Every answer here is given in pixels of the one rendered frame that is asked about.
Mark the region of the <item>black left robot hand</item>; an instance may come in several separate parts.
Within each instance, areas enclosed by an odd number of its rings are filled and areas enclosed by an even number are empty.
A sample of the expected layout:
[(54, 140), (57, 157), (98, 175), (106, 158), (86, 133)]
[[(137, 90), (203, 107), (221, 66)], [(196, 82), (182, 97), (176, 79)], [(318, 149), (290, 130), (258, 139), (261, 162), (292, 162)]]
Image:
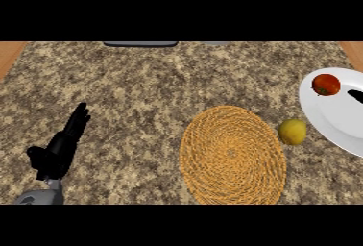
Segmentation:
[(36, 170), (36, 180), (60, 180), (63, 178), (89, 119), (86, 104), (79, 103), (63, 130), (54, 134), (47, 148), (30, 146), (26, 149), (30, 167)]

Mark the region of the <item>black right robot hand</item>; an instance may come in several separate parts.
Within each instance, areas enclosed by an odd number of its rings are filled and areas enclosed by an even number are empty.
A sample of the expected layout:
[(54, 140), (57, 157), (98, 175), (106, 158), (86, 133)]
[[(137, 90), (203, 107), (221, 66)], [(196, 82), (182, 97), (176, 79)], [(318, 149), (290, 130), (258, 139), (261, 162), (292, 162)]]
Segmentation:
[(351, 89), (346, 94), (363, 104), (363, 92)]

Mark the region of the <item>white plate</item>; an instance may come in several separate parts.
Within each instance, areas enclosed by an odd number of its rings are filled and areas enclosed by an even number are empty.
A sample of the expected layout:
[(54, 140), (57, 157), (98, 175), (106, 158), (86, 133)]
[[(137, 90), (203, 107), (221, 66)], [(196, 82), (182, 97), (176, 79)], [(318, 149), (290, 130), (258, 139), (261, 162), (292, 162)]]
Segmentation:
[[(318, 96), (311, 81), (320, 74), (333, 75), (340, 82), (340, 91)], [(346, 93), (363, 92), (363, 73), (339, 67), (311, 71), (299, 84), (299, 104), (314, 129), (343, 150), (363, 158), (363, 103)]]

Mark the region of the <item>red tomato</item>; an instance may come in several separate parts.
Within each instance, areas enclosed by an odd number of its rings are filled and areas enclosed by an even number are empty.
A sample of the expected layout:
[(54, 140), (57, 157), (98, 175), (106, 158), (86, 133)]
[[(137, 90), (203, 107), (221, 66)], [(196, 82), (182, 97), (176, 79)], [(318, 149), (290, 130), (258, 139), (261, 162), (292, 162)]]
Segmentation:
[(340, 81), (331, 74), (318, 74), (311, 80), (311, 89), (321, 96), (334, 95), (340, 91)]

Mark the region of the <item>woven wicker round placemat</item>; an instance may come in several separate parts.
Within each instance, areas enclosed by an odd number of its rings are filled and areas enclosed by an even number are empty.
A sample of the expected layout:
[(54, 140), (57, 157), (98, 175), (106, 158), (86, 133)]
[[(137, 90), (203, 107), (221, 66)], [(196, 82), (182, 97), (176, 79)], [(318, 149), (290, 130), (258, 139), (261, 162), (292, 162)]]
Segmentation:
[(286, 181), (284, 155), (271, 127), (249, 110), (218, 106), (196, 115), (182, 134), (178, 163), (200, 204), (277, 202)]

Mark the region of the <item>yellow lemon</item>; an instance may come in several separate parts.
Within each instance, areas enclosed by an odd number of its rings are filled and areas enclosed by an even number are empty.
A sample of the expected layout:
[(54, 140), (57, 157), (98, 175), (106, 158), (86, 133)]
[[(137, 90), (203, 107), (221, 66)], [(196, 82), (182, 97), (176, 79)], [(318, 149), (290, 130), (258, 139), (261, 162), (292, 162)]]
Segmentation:
[(277, 128), (281, 142), (287, 145), (299, 145), (306, 137), (306, 123), (299, 119), (286, 119)]

